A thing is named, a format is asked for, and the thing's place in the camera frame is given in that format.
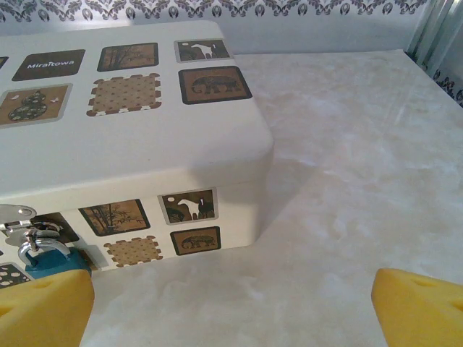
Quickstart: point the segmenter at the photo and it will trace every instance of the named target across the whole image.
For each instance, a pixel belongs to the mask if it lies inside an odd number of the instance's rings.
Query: yellow foam object
[[[0,346],[78,347],[94,298],[85,270],[1,289]]]
[[[463,286],[380,269],[371,296],[389,347],[463,346]]]

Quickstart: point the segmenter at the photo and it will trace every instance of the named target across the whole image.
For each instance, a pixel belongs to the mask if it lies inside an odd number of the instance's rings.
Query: box
[[[256,240],[273,140],[215,23],[0,46],[0,205],[99,270]],[[0,233],[0,263],[23,269],[17,250]]]

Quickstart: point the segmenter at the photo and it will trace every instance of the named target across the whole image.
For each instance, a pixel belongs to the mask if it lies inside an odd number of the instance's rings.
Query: padlock
[[[51,250],[32,257],[28,254],[32,249],[29,242],[25,242],[18,250],[18,256],[26,264],[26,272],[32,277],[42,278],[69,270],[87,270],[92,274],[92,270],[76,248],[67,248],[53,239],[36,239],[35,245],[39,249]]]

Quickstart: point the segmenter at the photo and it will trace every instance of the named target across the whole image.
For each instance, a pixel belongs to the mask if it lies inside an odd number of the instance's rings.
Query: box lid
[[[1,37],[0,204],[43,214],[262,177],[271,133],[222,38],[207,21]]]

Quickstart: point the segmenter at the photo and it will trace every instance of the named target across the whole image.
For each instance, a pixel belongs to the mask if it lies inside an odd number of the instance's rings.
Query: marble surface
[[[275,138],[250,247],[94,275],[101,346],[385,347],[397,267],[463,282],[463,110],[401,51],[238,56]]]

